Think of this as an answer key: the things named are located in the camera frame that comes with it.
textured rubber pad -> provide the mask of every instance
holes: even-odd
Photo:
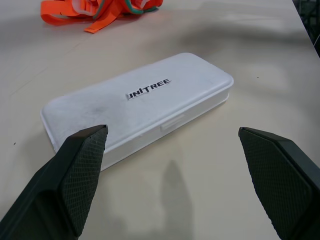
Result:
[[[311,204],[311,186],[274,142],[246,130],[240,130],[239,137],[265,212],[279,237],[291,239]]]
[[[87,138],[61,183],[62,198],[77,236],[84,229],[97,189],[105,142],[106,129]]]

box lid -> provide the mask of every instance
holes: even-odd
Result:
[[[42,109],[41,117],[55,151],[82,129],[108,125],[107,152],[233,82],[200,57],[181,53],[58,97]]]

table surface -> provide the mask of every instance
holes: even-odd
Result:
[[[52,27],[40,0],[0,7],[0,216],[54,151],[50,100],[190,52],[231,74],[230,98],[100,174],[80,239],[279,239],[260,204],[241,126],[294,140],[320,165],[320,60],[291,0],[164,0],[159,11]]]

white table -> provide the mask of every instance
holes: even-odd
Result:
[[[165,0],[158,12],[51,27],[40,0],[0,3],[0,216],[54,151],[50,100],[191,52],[230,73],[229,100],[101,173],[81,239],[279,239],[238,128],[294,140],[320,164],[320,60],[291,0]]]

plastic box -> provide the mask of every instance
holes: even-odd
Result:
[[[41,118],[56,152],[68,136],[107,125],[104,170],[226,101],[233,83],[223,70],[181,53],[58,97]]]

